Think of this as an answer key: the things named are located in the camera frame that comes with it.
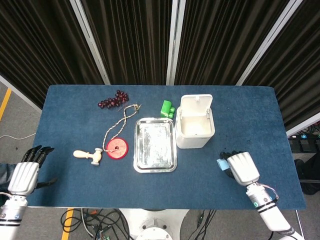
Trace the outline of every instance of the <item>black curtain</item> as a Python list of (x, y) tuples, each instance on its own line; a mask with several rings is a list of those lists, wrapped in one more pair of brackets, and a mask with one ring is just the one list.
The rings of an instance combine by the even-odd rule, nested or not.
[(0, 1), (0, 74), (42, 108), (54, 84), (103, 84), (68, 0)]
[(302, 2), (244, 82), (274, 87), (287, 129), (320, 112), (319, 6)]
[(288, 0), (187, 0), (177, 85), (235, 85)]
[(112, 84), (166, 84), (172, 0), (82, 4)]

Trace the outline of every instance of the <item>table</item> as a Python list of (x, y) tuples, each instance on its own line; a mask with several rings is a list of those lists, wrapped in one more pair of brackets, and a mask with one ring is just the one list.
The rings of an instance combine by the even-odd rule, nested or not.
[[(113, 160), (103, 153), (100, 166), (74, 158), (74, 150), (94, 152), (101, 148), (106, 130), (122, 118), (123, 113), (117, 108), (97, 106), (106, 97), (114, 96), (117, 89), (128, 93), (129, 103), (142, 104), (120, 135), (129, 144), (127, 156)], [(178, 108), (186, 94), (212, 94), (214, 136), (203, 148), (178, 148), (177, 168), (171, 173), (136, 172), (136, 121), (159, 117), (163, 100)], [(222, 172), (216, 162), (221, 151), (237, 150), (250, 152), (260, 172), (259, 182), (277, 190), (280, 209), (306, 207), (271, 87), (53, 85), (48, 90), (34, 140), (35, 146), (40, 144), (55, 150), (43, 164), (39, 181), (54, 177), (58, 181), (30, 195), (29, 206), (254, 209), (246, 188)]]

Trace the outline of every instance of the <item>dark red grapes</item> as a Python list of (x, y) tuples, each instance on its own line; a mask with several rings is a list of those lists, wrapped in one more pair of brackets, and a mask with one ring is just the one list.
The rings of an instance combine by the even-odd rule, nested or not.
[(119, 107), (121, 104), (129, 101), (128, 94), (119, 89), (116, 91), (116, 94), (114, 96), (114, 98), (109, 97), (108, 99), (99, 102), (98, 107), (101, 109), (109, 109), (112, 107)]

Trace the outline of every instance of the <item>stainless steel tray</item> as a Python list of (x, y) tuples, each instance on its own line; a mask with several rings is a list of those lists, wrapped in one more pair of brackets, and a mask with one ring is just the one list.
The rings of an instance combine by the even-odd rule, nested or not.
[(133, 167), (139, 173), (165, 173), (176, 169), (176, 134), (170, 118), (147, 117), (136, 122)]

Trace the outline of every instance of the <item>white container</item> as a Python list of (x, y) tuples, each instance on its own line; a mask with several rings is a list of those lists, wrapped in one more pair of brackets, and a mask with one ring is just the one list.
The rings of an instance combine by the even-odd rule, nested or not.
[(211, 103), (211, 94), (182, 96), (175, 118), (176, 145), (180, 149), (202, 148), (215, 134)]

